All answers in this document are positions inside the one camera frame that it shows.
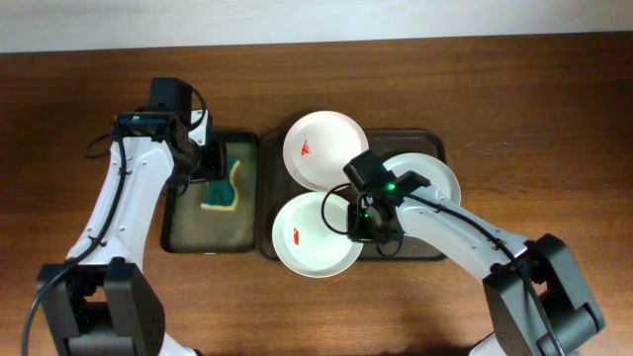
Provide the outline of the green yellow sponge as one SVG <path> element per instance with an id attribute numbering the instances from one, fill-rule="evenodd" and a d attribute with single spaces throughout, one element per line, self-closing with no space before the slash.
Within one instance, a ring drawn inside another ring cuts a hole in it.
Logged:
<path id="1" fill-rule="evenodd" d="M 228 160 L 227 176 L 222 180 L 208 183 L 208 192 L 201 203 L 203 210 L 232 212 L 236 210 L 239 200 L 235 176 L 240 166 L 237 158 Z"/>

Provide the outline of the white plate top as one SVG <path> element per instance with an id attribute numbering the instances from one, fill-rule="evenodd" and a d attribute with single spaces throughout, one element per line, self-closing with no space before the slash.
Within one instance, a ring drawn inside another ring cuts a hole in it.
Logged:
<path id="1" fill-rule="evenodd" d="M 368 138 L 350 117 L 317 111 L 298 119 L 283 142 L 283 162 L 291 177 L 312 191 L 347 183 L 343 167 L 369 149 Z"/>

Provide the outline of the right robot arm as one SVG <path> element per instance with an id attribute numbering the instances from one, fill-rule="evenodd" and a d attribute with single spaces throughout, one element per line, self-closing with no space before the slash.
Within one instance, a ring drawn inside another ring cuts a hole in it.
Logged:
<path id="1" fill-rule="evenodd" d="M 357 192 L 346 236 L 381 246 L 428 243 L 483 285 L 493 332 L 473 355 L 572 355 L 605 318 L 569 247 L 546 233 L 531 240 L 484 221 L 416 172 L 397 175 L 367 150 L 343 169 Z"/>

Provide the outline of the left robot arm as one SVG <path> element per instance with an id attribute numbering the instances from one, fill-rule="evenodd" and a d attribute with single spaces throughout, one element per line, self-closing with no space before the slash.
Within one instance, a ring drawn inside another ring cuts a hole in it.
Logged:
<path id="1" fill-rule="evenodd" d="M 211 114 L 192 118 L 192 101 L 200 96 L 179 78 L 155 78 L 147 105 L 113 118 L 104 185 L 64 262 L 40 271 L 22 354 L 29 352 L 37 310 L 60 355 L 194 354 L 167 334 L 164 307 L 142 262 L 163 188 L 229 175 L 225 145 L 210 138 Z"/>

